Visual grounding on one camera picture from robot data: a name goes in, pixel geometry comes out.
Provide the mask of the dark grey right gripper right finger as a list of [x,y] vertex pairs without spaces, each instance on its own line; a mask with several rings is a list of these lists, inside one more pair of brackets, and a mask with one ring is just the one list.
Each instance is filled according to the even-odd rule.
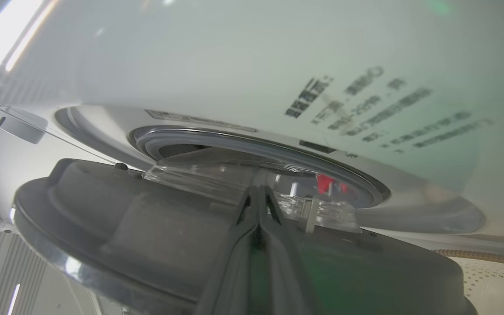
[[259,227],[269,261],[270,312],[273,315],[315,315],[319,303],[275,195],[259,186]]

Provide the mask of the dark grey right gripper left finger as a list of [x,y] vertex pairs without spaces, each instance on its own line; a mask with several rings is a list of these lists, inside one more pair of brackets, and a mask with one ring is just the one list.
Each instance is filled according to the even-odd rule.
[[238,204],[196,315],[246,315],[249,312],[251,249],[259,225],[259,188],[248,187]]

